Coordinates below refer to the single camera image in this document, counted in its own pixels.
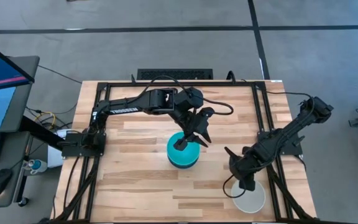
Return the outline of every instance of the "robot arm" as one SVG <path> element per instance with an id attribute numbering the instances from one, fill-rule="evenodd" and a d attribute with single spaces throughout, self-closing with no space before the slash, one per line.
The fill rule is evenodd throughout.
<path id="1" fill-rule="evenodd" d="M 240 188 L 255 190 L 254 174 L 273 162 L 287 144 L 299 144 L 303 139 L 293 141 L 296 133 L 313 123 L 324 123 L 331 115 L 333 107 L 318 97 L 302 102 L 300 113 L 282 129 L 276 129 L 251 147 L 242 149 L 243 156 L 235 155 L 225 147 L 230 155 L 229 169 L 240 182 Z"/>
<path id="2" fill-rule="evenodd" d="M 207 127 L 208 118 L 213 115 L 214 110 L 203 108 L 196 113 L 202 105 L 203 94 L 193 87 L 186 88 L 179 93 L 175 88 L 161 88 L 145 91 L 137 97 L 103 100 L 92 109 L 91 124 L 83 131 L 85 136 L 81 144 L 84 147 L 99 144 L 98 136 L 104 134 L 108 116 L 144 112 L 151 115 L 168 114 L 182 128 L 185 135 L 174 144 L 175 149 L 184 150 L 187 142 L 197 142 L 207 147 L 208 145 L 194 134 L 202 135 L 211 143 Z"/>

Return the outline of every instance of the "wooden table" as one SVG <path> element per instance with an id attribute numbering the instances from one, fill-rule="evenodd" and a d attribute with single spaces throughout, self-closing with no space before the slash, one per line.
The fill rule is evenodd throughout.
<path id="1" fill-rule="evenodd" d="M 88 127 L 97 82 L 83 82 L 75 112 L 73 128 Z M 283 91 L 282 82 L 266 81 L 268 91 Z M 108 118 L 105 154 L 101 158 L 91 215 L 92 222 L 252 222 L 274 221 L 273 205 L 265 170 L 255 175 L 265 188 L 266 203 L 255 214 L 243 213 L 222 191 L 223 182 L 231 175 L 227 146 L 241 154 L 243 146 L 255 143 L 259 130 L 251 88 L 248 86 L 200 86 L 204 97 L 229 103 L 230 116 L 214 115 L 208 132 L 212 144 L 201 147 L 198 162 L 189 169 L 177 169 L 167 159 L 166 144 L 181 129 L 168 115 L 144 113 L 114 115 Z M 114 87 L 110 99 L 137 96 L 144 87 Z M 274 125 L 284 127 L 291 121 L 285 95 L 268 96 Z M 262 96 L 259 92 L 262 111 Z M 227 108 L 205 103 L 215 111 Z M 56 193 L 56 212 L 62 212 L 68 176 L 75 158 L 66 159 Z M 282 156 L 289 191 L 307 213 L 315 216 L 313 200 L 303 165 L 293 156 Z M 80 179 L 82 158 L 78 161 L 70 183 L 67 203 L 74 196 Z M 234 179 L 226 187 L 230 192 Z M 278 191 L 282 216 L 285 207 Z M 84 194 L 80 218 L 85 215 Z"/>

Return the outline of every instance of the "black metal frame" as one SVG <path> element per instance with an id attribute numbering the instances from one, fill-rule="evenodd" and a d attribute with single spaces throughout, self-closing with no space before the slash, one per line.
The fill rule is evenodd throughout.
<path id="1" fill-rule="evenodd" d="M 249 87 L 251 87 L 252 95 L 253 95 L 253 99 L 254 99 L 254 104 L 255 104 L 255 111 L 256 111 L 256 115 L 257 115 L 257 121 L 258 121 L 258 125 L 259 125 L 259 131 L 264 132 L 265 131 L 264 130 L 264 121 L 263 121 L 262 111 L 260 109 L 260 101 L 259 101 L 259 97 L 258 97 L 258 93 L 257 93 L 257 89 L 259 89 L 262 92 L 262 98 L 264 100 L 264 107 L 265 107 L 266 114 L 267 114 L 267 121 L 268 121 L 269 130 L 272 131 L 274 129 L 274 126 L 273 126 L 272 114 L 271 114 L 271 111 L 270 111 L 269 100 L 268 100 L 268 97 L 267 97 L 265 82 L 264 81 L 256 81 L 256 82 L 243 82 L 243 81 L 241 81 L 241 82 L 237 82 L 236 78 L 235 78 L 235 76 L 234 76 L 234 74 L 232 72 L 228 73 L 226 79 L 230 80 L 230 81 L 222 81 L 222 82 L 214 82 L 214 81 L 212 81 L 212 82 L 210 82 L 210 81 L 181 82 L 181 84 L 183 86 L 227 86 L 227 87 L 230 87 L 230 86 L 249 86 Z M 146 86 L 148 84 L 149 84 L 149 82 L 135 82 L 134 80 L 132 82 L 127 82 L 127 83 L 120 83 L 120 82 L 102 83 L 102 82 L 99 82 L 98 86 L 97 86 L 97 89 L 96 89 L 94 106 L 96 106 L 96 104 L 100 101 L 101 94 L 102 94 L 103 91 L 105 91 L 104 99 L 109 100 L 111 88 L 113 88 L 113 87 Z M 176 85 L 177 84 L 174 83 L 174 82 L 154 82 L 153 84 L 151 84 L 151 86 L 176 86 Z M 96 165 L 96 167 L 98 167 L 99 160 L 100 160 L 100 157 L 95 157 L 93 165 L 94 166 Z M 78 184 L 78 188 L 83 186 L 83 184 L 85 183 L 87 172 L 88 172 L 89 162 L 90 162 L 90 157 L 84 157 L 82 168 L 81 168 L 81 176 L 80 176 L 80 182 Z M 278 158 L 276 160 L 276 163 L 277 163 L 279 179 L 281 180 L 282 184 L 284 186 L 286 186 L 284 172 L 283 172 L 283 166 L 282 166 L 280 156 L 278 156 Z M 275 219 L 276 219 L 276 222 L 278 222 L 282 217 L 281 217 L 281 213 L 280 213 L 280 206 L 278 204 L 277 191 L 276 191 L 276 188 L 275 188 L 275 182 L 271 178 L 272 173 L 269 172 L 269 169 L 267 169 L 267 170 L 268 170 L 267 171 L 268 172 L 268 180 L 269 180 L 269 187 L 270 187 L 270 192 L 271 192 L 271 196 L 272 196 L 272 203 L 273 203 L 273 208 L 274 208 Z M 86 204 L 85 219 L 82 219 L 81 221 L 84 221 L 84 222 L 90 221 L 95 187 L 96 187 L 96 178 L 94 178 L 92 180 L 92 182 L 90 183 L 90 185 L 89 185 L 89 193 L 88 193 L 87 204 Z M 74 213 L 73 213 L 73 219 L 74 220 L 78 220 L 78 218 L 79 218 L 80 205 L 81 205 L 81 199 L 79 199 L 78 203 L 76 204 L 76 206 L 74 208 Z M 292 209 L 291 209 L 291 206 L 287 202 L 286 199 L 285 199 L 285 210 L 287 211 L 287 218 L 292 220 L 293 219 Z"/>

